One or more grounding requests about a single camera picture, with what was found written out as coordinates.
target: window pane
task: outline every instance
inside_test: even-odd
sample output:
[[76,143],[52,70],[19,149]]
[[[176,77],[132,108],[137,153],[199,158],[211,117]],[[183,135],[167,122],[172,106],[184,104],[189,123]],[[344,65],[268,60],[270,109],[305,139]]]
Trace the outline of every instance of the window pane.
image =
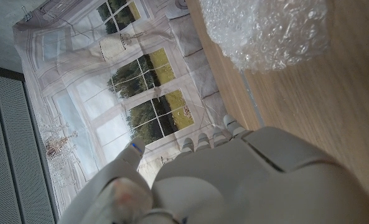
[[154,88],[156,86],[161,86],[157,73],[154,70],[151,70],[145,73],[144,78],[146,79],[147,87],[149,89]]
[[108,0],[112,13],[118,11],[118,9],[126,4],[126,0]]
[[175,78],[172,67],[170,65],[165,65],[162,68],[155,69],[155,73],[161,85]]
[[116,84],[114,89],[119,98],[128,99],[129,97],[146,91],[147,86],[142,76],[140,76],[130,81]]
[[139,63],[140,63],[141,70],[143,73],[146,73],[148,70],[154,69],[154,65],[152,64],[152,61],[149,55],[143,55],[139,57]]
[[135,20],[138,20],[138,19],[140,19],[140,12],[137,10],[137,6],[136,6],[136,3],[134,3],[134,1],[133,2],[131,2],[131,3],[129,3],[129,8],[130,8],[130,11],[132,12],[132,14],[133,14],[133,17],[134,17],[134,19]]
[[127,112],[127,121],[131,128],[135,128],[156,117],[151,101],[142,103]]
[[107,32],[107,34],[114,34],[118,31],[112,18],[105,23],[105,31]]
[[97,8],[98,13],[100,14],[100,17],[103,21],[107,20],[110,14],[110,10],[108,10],[107,3],[102,4],[100,7]]
[[158,120],[154,119],[133,130],[131,137],[132,139],[135,137],[141,138],[148,145],[164,136],[162,135]]
[[182,92],[180,90],[173,91],[164,96],[152,99],[154,103],[157,115],[164,115],[172,110],[176,110],[182,106],[185,106],[185,100],[183,99]]
[[116,23],[118,25],[119,30],[123,30],[130,23],[136,21],[136,19],[134,18],[133,13],[131,12],[131,9],[129,8],[129,6],[126,6],[122,10],[120,10],[115,15],[115,20],[116,20]]
[[151,59],[152,64],[154,65],[154,68],[161,67],[163,65],[166,65],[169,63],[169,60],[167,59],[167,55],[165,52],[165,49],[161,48],[151,54],[148,54],[148,56]]
[[108,80],[107,82],[109,90],[119,93],[123,98],[134,96],[143,92],[144,90],[147,90],[146,84],[144,83],[142,77],[138,77],[140,74],[141,72],[137,60],[134,60],[131,63],[117,69],[117,71],[112,74],[112,79]]
[[187,106],[159,117],[159,121],[161,122],[165,136],[194,124]]

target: curtain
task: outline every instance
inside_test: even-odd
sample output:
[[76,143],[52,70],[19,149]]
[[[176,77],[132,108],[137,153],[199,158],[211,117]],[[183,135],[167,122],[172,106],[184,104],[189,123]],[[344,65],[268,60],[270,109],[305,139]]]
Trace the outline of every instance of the curtain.
[[213,128],[166,5],[47,1],[13,27],[60,213],[132,138],[151,186],[185,138]]

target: window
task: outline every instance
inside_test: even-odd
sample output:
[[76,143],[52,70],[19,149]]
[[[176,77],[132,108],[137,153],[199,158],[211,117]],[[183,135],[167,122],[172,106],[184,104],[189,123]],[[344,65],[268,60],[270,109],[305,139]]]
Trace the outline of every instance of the window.
[[127,99],[175,78],[163,48],[143,55],[117,69],[107,82],[109,91],[118,99]]
[[66,51],[64,30],[48,32],[42,36],[43,61],[48,61]]
[[119,114],[96,132],[109,162],[135,137],[147,145],[192,124],[182,92],[176,90]]
[[130,23],[141,18],[141,13],[134,1],[127,3],[126,0],[108,0],[97,8],[100,17],[105,22],[107,34],[114,34],[123,30]]

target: trees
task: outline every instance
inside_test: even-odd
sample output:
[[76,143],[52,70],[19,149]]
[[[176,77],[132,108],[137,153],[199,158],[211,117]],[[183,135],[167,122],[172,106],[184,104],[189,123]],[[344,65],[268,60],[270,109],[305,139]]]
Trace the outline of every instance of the trees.
[[[161,83],[153,69],[154,65],[150,57],[143,55],[138,60],[119,68],[107,82],[108,89],[113,93],[119,94],[122,98],[129,98],[147,89],[160,86]],[[146,82],[140,75],[141,72],[147,72],[144,75]],[[165,96],[152,99],[152,101],[158,116],[171,111],[170,104]],[[149,144],[163,137],[158,120],[155,119],[157,116],[156,112],[151,101],[142,103],[127,112],[126,121],[130,126],[132,138],[142,138],[146,144]],[[158,119],[166,135],[178,130],[171,115]]]

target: wooden table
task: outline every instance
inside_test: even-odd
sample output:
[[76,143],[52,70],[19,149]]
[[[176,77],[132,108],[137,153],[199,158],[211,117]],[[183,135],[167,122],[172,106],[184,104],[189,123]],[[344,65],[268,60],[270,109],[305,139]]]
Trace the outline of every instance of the wooden table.
[[369,0],[329,1],[331,48],[280,72],[241,76],[187,0],[225,106],[242,125],[275,126],[319,146],[369,192]]

